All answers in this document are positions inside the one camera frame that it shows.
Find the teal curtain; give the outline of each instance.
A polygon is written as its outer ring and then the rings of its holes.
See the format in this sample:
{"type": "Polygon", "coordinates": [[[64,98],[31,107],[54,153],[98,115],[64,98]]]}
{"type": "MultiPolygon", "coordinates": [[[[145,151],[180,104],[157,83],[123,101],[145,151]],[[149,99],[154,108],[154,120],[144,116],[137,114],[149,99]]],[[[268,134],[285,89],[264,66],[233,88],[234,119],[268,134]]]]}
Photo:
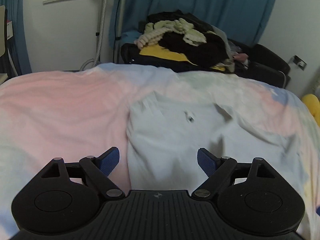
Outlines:
{"type": "Polygon", "coordinates": [[[8,20],[12,21],[14,37],[8,41],[8,49],[19,75],[31,73],[23,25],[23,0],[0,0],[8,10],[8,20]]]}
{"type": "MultiPolygon", "coordinates": [[[[274,2],[275,0],[126,0],[122,43],[133,43],[139,37],[139,22],[146,21],[148,15],[180,9],[218,27],[233,40],[254,45],[268,23],[274,2]]],[[[111,46],[115,36],[117,4],[118,0],[115,0],[109,32],[111,46]]]]}

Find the black cable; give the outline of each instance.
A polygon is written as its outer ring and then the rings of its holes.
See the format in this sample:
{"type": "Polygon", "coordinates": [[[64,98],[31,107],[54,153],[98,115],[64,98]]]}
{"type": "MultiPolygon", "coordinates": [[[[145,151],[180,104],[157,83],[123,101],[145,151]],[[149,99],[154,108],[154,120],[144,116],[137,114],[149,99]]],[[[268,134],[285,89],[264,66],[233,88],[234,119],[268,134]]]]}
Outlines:
{"type": "Polygon", "coordinates": [[[117,28],[117,20],[118,20],[118,10],[119,10],[119,5],[120,5],[121,0],[118,1],[117,5],[117,11],[116,11],[116,19],[115,19],[115,40],[113,42],[113,56],[112,56],[112,62],[115,62],[115,46],[116,46],[116,28],[117,28]]]}

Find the pastel tie-dye blanket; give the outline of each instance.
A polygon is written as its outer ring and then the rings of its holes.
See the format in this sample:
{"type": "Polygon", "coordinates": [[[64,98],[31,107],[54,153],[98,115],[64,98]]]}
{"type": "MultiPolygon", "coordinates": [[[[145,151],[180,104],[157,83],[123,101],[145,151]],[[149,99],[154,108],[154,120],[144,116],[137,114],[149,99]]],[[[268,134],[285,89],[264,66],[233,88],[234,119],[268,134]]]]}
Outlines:
{"type": "Polygon", "coordinates": [[[295,95],[236,75],[176,74],[111,63],[81,73],[33,73],[0,86],[0,239],[18,231],[11,215],[14,196],[52,158],[77,162],[117,146],[120,163],[109,177],[128,192],[129,107],[153,91],[179,101],[232,107],[257,128],[295,134],[304,169],[295,171],[297,181],[303,181],[297,190],[306,205],[298,232],[320,240],[320,129],[295,95]]]}

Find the vacuum hose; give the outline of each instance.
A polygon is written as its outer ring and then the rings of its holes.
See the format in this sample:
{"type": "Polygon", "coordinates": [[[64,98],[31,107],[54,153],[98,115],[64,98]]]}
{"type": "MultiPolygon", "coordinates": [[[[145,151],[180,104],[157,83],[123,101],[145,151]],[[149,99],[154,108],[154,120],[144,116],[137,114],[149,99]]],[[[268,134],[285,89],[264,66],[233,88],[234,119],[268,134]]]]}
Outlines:
{"type": "Polygon", "coordinates": [[[95,67],[98,64],[101,64],[100,54],[101,54],[101,48],[102,48],[102,40],[103,40],[103,32],[104,32],[104,23],[105,23],[105,19],[106,19],[107,4],[108,4],[108,0],[103,0],[101,24],[100,24],[100,35],[99,35],[96,57],[89,59],[85,63],[83,63],[83,65],[80,68],[80,71],[83,71],[85,69],[85,67],[91,62],[93,62],[92,67],[95,67]]]}

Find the beige chair back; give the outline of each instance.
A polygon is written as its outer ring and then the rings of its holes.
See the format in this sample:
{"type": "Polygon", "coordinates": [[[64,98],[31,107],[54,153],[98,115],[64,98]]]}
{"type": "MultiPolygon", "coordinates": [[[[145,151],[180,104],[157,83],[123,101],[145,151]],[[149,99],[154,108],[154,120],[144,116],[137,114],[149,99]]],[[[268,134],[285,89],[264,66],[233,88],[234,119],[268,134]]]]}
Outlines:
{"type": "Polygon", "coordinates": [[[4,22],[5,17],[5,6],[0,6],[0,57],[5,54],[5,39],[7,37],[4,36],[4,30],[7,25],[4,22]]]}

